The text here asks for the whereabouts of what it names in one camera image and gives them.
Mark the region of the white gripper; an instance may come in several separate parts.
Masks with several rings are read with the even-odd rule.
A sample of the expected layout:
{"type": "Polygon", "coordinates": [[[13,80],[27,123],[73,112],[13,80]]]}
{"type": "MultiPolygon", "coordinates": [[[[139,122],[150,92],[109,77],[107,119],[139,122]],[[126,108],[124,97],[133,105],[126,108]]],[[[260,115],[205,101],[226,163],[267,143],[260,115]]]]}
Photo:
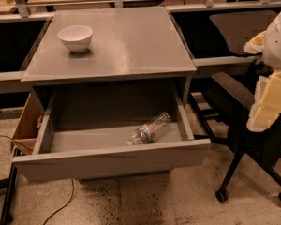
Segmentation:
{"type": "MultiPolygon", "coordinates": [[[[266,32],[260,32],[245,43],[244,51],[251,54],[262,53],[266,65],[281,69],[281,12],[266,32]]],[[[262,132],[277,120],[280,113],[281,70],[277,70],[269,77],[259,77],[246,127],[253,132],[262,132]]]]}

